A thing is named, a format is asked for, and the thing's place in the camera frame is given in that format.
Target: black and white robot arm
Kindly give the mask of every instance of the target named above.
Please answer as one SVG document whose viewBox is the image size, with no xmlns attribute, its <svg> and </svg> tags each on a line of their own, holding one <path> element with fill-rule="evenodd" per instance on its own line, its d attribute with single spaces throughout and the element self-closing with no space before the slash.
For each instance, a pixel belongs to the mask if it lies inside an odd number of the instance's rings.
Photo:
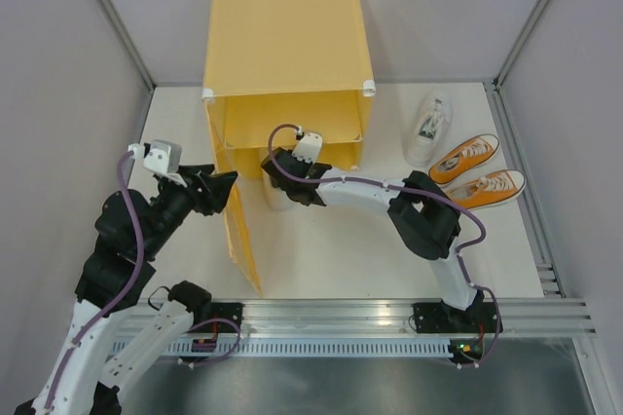
<svg viewBox="0 0 623 415">
<path fill-rule="evenodd" d="M 388 186 L 409 187 L 446 198 L 425 173 L 412 171 L 403 179 L 383 180 L 357 176 L 356 182 L 349 181 L 353 178 L 351 173 L 316 162 L 322 146 L 319 134 L 299 132 L 298 138 L 294 150 L 274 150 L 279 167 L 270 156 L 262 163 L 262 169 L 274 185 L 292 201 L 305 206 L 366 208 L 388 215 L 405 246 L 429 261 L 446 305 L 464 312 L 477 297 L 482 300 L 482 293 L 465 280 L 458 262 L 456 246 L 460 213 L 430 197 L 387 189 Z M 287 176 L 284 170 L 299 180 Z"/>
<path fill-rule="evenodd" d="M 52 374 L 41 393 L 16 414 L 120 414 L 128 391 L 166 346 L 208 317 L 211 295 L 192 283 L 179 283 L 148 326 L 106 362 L 119 328 L 133 314 L 156 271 L 150 263 L 158 251 L 191 211 L 221 212 L 238 177 L 234 171 L 212 174 L 213 165 L 179 166 L 181 147 L 170 142 L 132 144 L 129 151 L 158 180 L 159 194 L 150 202 L 128 190 L 143 254 L 138 253 L 135 223 L 117 192 L 106 200 L 95 222 L 99 235 L 76 287 L 73 319 Z M 117 304 L 95 320 L 113 300 Z"/>
</svg>

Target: pair of orange shoes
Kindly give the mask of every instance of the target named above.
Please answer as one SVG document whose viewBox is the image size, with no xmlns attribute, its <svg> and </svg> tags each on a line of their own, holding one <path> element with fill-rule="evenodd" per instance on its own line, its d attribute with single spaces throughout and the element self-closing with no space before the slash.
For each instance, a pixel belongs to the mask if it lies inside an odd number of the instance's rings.
<svg viewBox="0 0 623 415">
<path fill-rule="evenodd" d="M 481 134 L 466 140 L 433 165 L 428 172 L 432 180 L 446 185 L 461 174 L 488 162 L 499 148 L 493 134 Z M 519 197 L 526 187 L 520 171 L 500 170 L 446 190 L 446 195 L 464 208 L 498 206 Z"/>
</svg>

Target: white table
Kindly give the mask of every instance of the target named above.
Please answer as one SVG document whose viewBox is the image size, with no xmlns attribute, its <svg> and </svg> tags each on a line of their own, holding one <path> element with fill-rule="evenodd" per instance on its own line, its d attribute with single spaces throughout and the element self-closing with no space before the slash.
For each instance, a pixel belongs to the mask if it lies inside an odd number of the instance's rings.
<svg viewBox="0 0 623 415">
<path fill-rule="evenodd" d="M 438 157 L 473 135 L 496 133 L 482 84 L 378 85 L 358 174 L 401 177 L 413 170 L 403 159 L 401 134 L 413 121 L 424 96 L 440 87 L 453 99 L 454 119 Z M 142 140 L 159 138 L 181 144 L 184 165 L 211 163 L 201 93 L 201 88 L 157 88 Z M 500 149 L 489 164 L 465 173 L 458 182 L 505 167 Z M 341 207 L 295 206 L 277 212 L 266 204 L 261 181 L 240 179 L 238 183 L 264 298 L 440 296 L 427 261 L 402 244 L 386 216 Z M 146 197 L 156 194 L 156 181 L 139 166 L 132 172 L 130 187 Z M 517 203 L 477 210 L 476 214 L 487 226 L 488 237 L 464 252 L 473 280 L 491 286 L 499 297 L 542 297 Z M 477 229 L 467 218 L 461 218 L 461 227 L 461 239 L 476 236 Z M 229 257 L 220 215 L 205 218 L 191 213 L 154 265 L 158 272 L 143 296 L 162 284 L 189 280 L 218 299 L 257 298 Z"/>
</svg>

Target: white shoe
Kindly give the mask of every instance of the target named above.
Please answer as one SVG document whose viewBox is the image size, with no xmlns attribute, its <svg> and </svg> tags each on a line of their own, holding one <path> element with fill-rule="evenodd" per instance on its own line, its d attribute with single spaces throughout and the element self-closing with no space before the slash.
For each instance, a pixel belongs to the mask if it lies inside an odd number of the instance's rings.
<svg viewBox="0 0 623 415">
<path fill-rule="evenodd" d="M 451 121 L 450 96 L 439 90 L 428 94 L 420 104 L 416 122 L 405 141 L 403 152 L 407 162 L 416 167 L 428 165 Z"/>
</svg>

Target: sneaker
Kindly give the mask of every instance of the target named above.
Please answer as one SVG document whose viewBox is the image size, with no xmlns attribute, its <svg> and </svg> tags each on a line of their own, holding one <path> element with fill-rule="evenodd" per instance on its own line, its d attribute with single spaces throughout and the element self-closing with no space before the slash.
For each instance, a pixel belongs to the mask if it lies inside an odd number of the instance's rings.
<svg viewBox="0 0 623 415">
<path fill-rule="evenodd" d="M 428 165 L 435 147 L 452 121 L 450 96 L 443 91 L 433 91 L 420 104 L 416 122 L 405 141 L 404 156 L 416 167 Z"/>
<path fill-rule="evenodd" d="M 464 208 L 499 206 L 517 198 L 526 187 L 520 171 L 500 170 L 446 191 L 448 197 Z"/>
<path fill-rule="evenodd" d="M 493 134 L 477 135 L 433 165 L 428 176 L 437 184 L 448 184 L 466 171 L 484 165 L 498 148 L 499 139 Z"/>
</svg>

